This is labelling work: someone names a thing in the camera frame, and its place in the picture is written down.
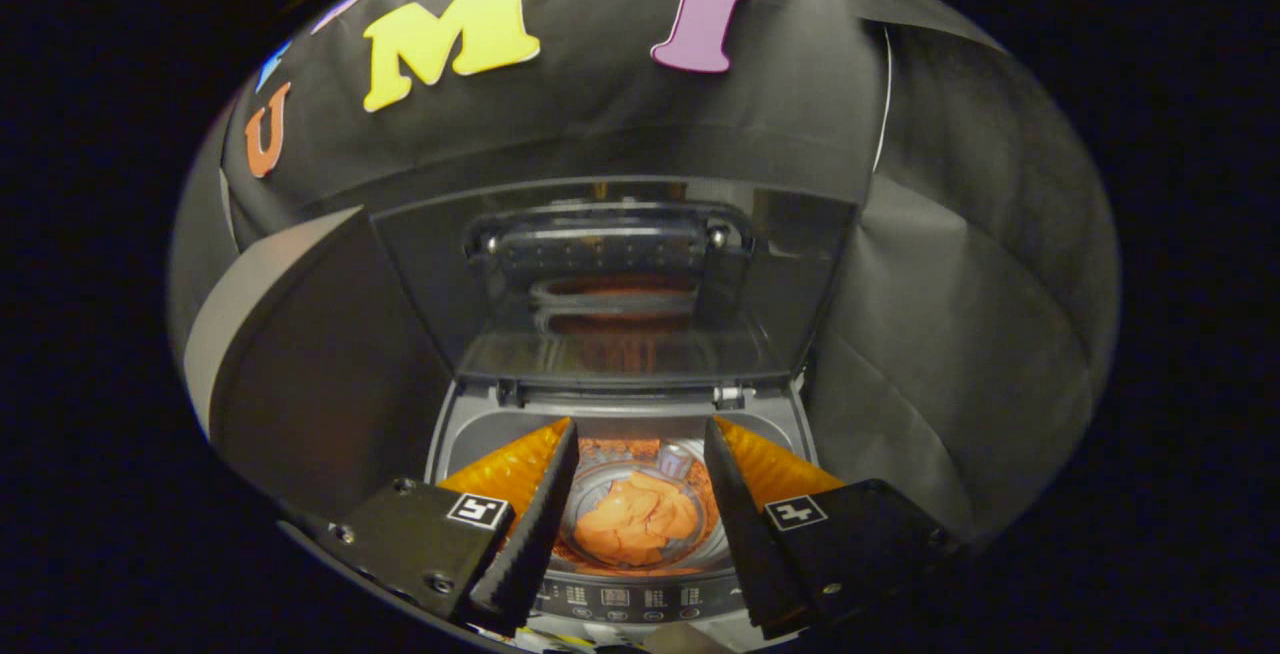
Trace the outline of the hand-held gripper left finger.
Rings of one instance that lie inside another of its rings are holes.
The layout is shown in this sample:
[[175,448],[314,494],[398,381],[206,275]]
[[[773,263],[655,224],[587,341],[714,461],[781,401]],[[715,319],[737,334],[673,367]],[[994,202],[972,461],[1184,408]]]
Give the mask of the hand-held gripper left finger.
[[511,637],[540,593],[579,467],[561,419],[442,484],[396,481],[317,526],[324,559],[392,604]]

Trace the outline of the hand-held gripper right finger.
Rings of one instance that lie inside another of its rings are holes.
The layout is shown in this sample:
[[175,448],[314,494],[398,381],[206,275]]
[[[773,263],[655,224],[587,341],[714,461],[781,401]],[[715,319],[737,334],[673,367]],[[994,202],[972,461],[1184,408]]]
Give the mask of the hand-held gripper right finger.
[[845,484],[723,417],[705,422],[703,458],[749,618],[768,640],[882,609],[965,552],[879,477]]

